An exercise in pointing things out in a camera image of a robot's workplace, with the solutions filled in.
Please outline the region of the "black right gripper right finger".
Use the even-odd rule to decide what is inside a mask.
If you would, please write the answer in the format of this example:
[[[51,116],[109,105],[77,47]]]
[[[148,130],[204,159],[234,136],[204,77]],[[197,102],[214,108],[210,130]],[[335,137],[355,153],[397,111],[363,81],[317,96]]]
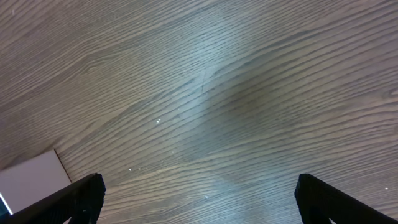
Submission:
[[[299,175],[294,195],[303,224],[397,224],[310,174]]]

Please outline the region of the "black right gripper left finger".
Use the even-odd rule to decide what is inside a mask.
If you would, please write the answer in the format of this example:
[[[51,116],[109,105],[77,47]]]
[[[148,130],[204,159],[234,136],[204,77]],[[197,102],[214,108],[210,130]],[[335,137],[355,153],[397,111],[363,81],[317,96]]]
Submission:
[[[90,174],[13,215],[1,215],[1,224],[96,224],[105,192],[102,175]]]

